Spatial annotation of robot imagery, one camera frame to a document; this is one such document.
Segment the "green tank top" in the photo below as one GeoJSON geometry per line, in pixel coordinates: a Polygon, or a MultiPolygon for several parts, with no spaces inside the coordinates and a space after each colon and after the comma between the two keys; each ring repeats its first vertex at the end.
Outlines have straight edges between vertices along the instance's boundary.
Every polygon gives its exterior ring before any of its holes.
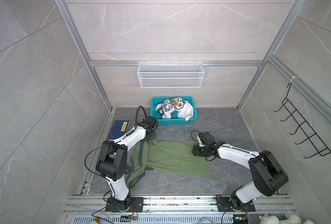
{"type": "Polygon", "coordinates": [[[194,156],[195,142],[145,141],[140,142],[127,164],[126,186],[133,188],[146,175],[146,170],[175,175],[212,176],[209,162],[203,157],[194,156]]]}

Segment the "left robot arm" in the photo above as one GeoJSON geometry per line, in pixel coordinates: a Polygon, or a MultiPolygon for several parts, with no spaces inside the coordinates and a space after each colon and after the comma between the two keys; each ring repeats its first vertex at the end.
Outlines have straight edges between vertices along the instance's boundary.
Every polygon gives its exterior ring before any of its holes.
{"type": "Polygon", "coordinates": [[[107,180],[111,196],[116,202],[125,202],[129,196],[124,178],[129,149],[153,134],[157,127],[157,119],[147,116],[123,136],[103,142],[96,162],[96,171],[107,180]]]}

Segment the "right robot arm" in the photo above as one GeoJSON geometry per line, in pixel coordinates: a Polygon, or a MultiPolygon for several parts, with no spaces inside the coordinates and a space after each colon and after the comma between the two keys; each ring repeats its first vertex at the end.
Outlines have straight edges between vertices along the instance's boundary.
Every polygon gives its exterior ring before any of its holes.
{"type": "Polygon", "coordinates": [[[271,197],[288,181],[289,177],[269,151],[255,152],[228,143],[205,145],[198,144],[193,147],[194,156],[225,159],[249,169],[252,181],[235,190],[230,197],[231,207],[237,209],[248,202],[261,197],[271,197]]]}

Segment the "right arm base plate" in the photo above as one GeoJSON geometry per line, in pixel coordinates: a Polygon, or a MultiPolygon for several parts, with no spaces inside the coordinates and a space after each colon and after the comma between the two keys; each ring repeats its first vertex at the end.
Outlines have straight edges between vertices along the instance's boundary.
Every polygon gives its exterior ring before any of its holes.
{"type": "Polygon", "coordinates": [[[237,211],[237,212],[255,212],[253,201],[242,203],[233,197],[215,196],[216,205],[219,212],[237,211]]]}

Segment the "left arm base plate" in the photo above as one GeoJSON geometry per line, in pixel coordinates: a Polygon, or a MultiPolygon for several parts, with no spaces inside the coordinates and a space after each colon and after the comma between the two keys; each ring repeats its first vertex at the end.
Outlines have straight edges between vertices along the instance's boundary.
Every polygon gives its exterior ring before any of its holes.
{"type": "Polygon", "coordinates": [[[124,201],[110,197],[107,200],[105,211],[110,212],[142,212],[144,206],[143,197],[128,196],[124,201]]]}

